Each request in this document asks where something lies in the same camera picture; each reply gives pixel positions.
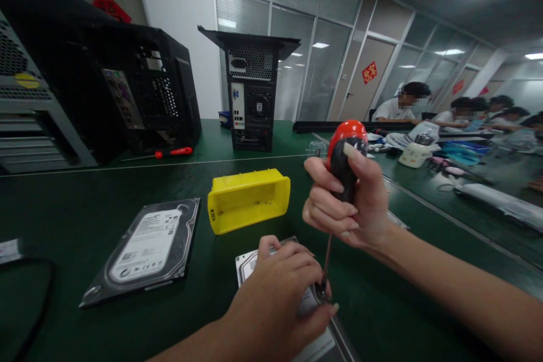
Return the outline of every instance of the hard drive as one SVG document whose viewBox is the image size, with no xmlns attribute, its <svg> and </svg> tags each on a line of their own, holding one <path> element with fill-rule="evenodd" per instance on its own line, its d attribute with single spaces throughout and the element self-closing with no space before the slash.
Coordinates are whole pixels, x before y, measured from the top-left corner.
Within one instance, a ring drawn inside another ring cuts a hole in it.
<svg viewBox="0 0 543 362">
<path fill-rule="evenodd" d="M 298 242 L 296 236 L 281 241 L 281 245 L 287 242 Z M 244 255 L 236 257 L 236 270 L 238 273 L 238 286 L 251 275 L 258 259 L 258 249 Z M 309 287 L 302 297 L 298 308 L 298 315 L 304 316 L 313 311 L 321 304 L 315 292 L 315 287 Z M 351 341 L 347 337 L 345 329 L 337 315 L 335 315 L 328 324 L 328 328 L 323 335 L 307 345 L 302 352 L 292 360 L 292 362 L 351 362 L 360 361 Z"/>
<path fill-rule="evenodd" d="M 79 308 L 185 275 L 200 198 L 147 205 L 83 295 Z"/>
</svg>

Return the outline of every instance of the black computer case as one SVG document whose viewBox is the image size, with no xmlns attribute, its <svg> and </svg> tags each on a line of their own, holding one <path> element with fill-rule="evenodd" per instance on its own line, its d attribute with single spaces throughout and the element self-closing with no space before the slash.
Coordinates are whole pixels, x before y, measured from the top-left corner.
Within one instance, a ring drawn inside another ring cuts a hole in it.
<svg viewBox="0 0 543 362">
<path fill-rule="evenodd" d="M 83 0 L 0 0 L 0 39 L 4 57 L 19 49 L 28 61 L 13 71 L 19 54 L 2 60 L 0 118 L 32 121 L 29 131 L 0 127 L 0 165 L 9 172 L 95 166 L 127 146 L 195 146 L 201 124 L 189 53 L 163 31 L 119 23 Z M 22 87 L 18 74 L 37 88 Z M 119 103 L 123 95 L 131 103 Z"/>
<path fill-rule="evenodd" d="M 188 49 L 142 25 L 87 21 L 80 30 L 132 151 L 194 148 L 201 121 Z"/>
<path fill-rule="evenodd" d="M 198 30 L 226 54 L 234 149 L 272 151 L 277 63 L 300 40 Z"/>
</svg>

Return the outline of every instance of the red screwdriver handle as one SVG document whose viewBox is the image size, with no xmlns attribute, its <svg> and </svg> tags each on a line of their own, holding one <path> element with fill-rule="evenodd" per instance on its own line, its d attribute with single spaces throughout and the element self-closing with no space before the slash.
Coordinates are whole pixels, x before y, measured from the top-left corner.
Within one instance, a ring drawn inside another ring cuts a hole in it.
<svg viewBox="0 0 543 362">
<path fill-rule="evenodd" d="M 368 134 L 364 125 L 358 120 L 347 120 L 339 125 L 328 147 L 328 170 L 336 177 L 344 187 L 343 193 L 332 194 L 343 202 L 350 202 L 355 194 L 357 177 L 352 172 L 347 156 L 343 153 L 345 143 L 351 144 L 363 155 L 368 154 Z"/>
<path fill-rule="evenodd" d="M 184 147 L 182 149 L 172 150 L 172 151 L 157 151 L 154 153 L 154 156 L 158 158 L 159 160 L 164 157 L 172 157 L 172 156 L 189 156 L 192 154 L 192 148 L 190 147 Z"/>
</svg>

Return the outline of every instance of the red decoration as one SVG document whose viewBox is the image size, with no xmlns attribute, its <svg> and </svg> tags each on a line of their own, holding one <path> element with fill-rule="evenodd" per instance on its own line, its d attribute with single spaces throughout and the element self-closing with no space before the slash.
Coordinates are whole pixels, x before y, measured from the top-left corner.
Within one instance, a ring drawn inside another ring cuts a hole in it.
<svg viewBox="0 0 543 362">
<path fill-rule="evenodd" d="M 132 21 L 130 16 L 126 14 L 125 11 L 120 7 L 120 5 L 115 3 L 113 0 L 94 0 L 92 2 L 92 5 L 108 13 L 117 21 L 121 21 L 123 23 L 129 23 Z"/>
<path fill-rule="evenodd" d="M 375 65 L 375 61 L 362 71 L 362 76 L 364 77 L 364 84 L 366 85 L 377 76 L 377 65 Z"/>
<path fill-rule="evenodd" d="M 462 89 L 464 89 L 464 80 L 463 79 L 452 87 L 452 94 L 457 94 Z"/>
</svg>

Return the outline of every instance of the door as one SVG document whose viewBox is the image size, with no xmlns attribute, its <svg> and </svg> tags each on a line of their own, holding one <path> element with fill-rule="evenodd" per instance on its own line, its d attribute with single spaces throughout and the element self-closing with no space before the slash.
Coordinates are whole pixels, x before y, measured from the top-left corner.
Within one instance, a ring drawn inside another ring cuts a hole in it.
<svg viewBox="0 0 543 362">
<path fill-rule="evenodd" d="M 360 60 L 355 68 L 356 71 L 352 78 L 351 87 L 347 93 L 343 111 L 339 116 L 341 121 L 349 119 L 364 120 L 393 51 L 394 45 L 392 44 L 366 38 Z M 368 83 L 364 83 L 362 72 L 373 62 L 377 68 L 377 75 Z"/>
</svg>

